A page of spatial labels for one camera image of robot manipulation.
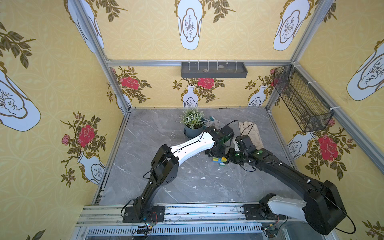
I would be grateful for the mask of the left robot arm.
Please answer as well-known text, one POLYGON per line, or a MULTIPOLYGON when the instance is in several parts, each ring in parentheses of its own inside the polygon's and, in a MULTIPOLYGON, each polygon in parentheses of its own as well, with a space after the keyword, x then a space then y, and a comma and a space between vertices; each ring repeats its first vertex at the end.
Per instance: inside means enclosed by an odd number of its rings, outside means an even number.
POLYGON ((151 162, 148 183, 142 194, 133 203, 133 210, 139 221, 145 221, 152 212, 154 197, 161 186, 171 183, 178 174, 179 166, 200 152, 209 151, 214 157, 222 157, 226 152, 225 143, 234 136, 234 130, 208 127, 201 134, 182 144, 169 147, 162 145, 151 162))

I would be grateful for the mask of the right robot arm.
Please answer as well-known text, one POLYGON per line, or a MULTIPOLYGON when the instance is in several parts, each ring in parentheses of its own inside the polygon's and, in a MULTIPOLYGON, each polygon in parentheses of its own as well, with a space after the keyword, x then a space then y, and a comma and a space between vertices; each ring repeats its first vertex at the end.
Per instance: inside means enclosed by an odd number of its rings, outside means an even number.
POLYGON ((247 135, 235 139, 237 148, 230 148, 225 157, 228 161, 265 172, 286 186, 301 198, 299 200, 268 194, 260 200, 266 215, 284 215, 309 224, 317 233, 328 235, 346 218, 337 187, 330 181, 320 182, 310 178, 279 160, 266 149, 257 149, 247 135))

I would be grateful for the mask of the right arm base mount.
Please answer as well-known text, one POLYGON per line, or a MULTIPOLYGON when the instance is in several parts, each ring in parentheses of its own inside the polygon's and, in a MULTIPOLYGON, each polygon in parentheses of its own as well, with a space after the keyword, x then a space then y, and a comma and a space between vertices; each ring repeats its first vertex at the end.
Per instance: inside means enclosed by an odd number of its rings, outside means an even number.
POLYGON ((245 215, 246 220, 265 220, 278 222, 280 220, 285 221, 287 217, 285 215, 276 215, 267 205, 263 204, 246 204, 243 205, 241 212, 245 215))

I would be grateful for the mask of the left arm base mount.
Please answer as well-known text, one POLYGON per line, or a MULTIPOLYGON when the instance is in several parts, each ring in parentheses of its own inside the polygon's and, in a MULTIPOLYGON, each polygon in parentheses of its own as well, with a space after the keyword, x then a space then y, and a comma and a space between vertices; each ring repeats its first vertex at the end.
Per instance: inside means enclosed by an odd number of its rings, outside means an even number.
POLYGON ((164 206, 153 206, 145 210, 143 214, 138 212, 138 207, 128 207, 122 209, 123 223, 162 223, 165 217, 164 206))

